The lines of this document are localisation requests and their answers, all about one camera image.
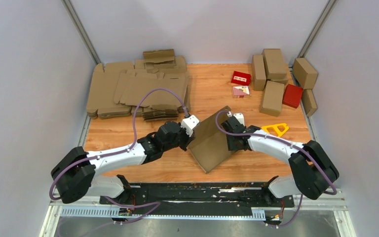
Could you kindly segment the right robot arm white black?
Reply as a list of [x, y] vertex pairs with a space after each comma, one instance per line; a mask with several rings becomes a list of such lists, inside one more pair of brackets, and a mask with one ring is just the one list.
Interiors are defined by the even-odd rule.
[[235, 116], [219, 124], [219, 129], [226, 134], [230, 151], [260, 152], [289, 165], [290, 175], [277, 176], [266, 183], [262, 192], [266, 205], [275, 206], [283, 197], [300, 194], [316, 200], [328, 188], [332, 188], [332, 195], [336, 194], [334, 182], [340, 174], [318, 142], [289, 141], [257, 126], [246, 127]]

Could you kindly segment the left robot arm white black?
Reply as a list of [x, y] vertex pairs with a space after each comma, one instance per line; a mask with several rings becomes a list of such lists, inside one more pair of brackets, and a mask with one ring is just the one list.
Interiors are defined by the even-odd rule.
[[129, 145], [104, 151], [86, 152], [82, 146], [74, 147], [51, 171], [50, 198], [69, 204], [87, 194], [95, 194], [114, 198], [120, 204], [128, 203], [132, 192], [126, 180], [104, 177], [103, 174], [153, 162], [171, 149], [186, 151], [198, 124], [199, 120], [194, 116], [181, 122], [167, 121], [158, 131]]

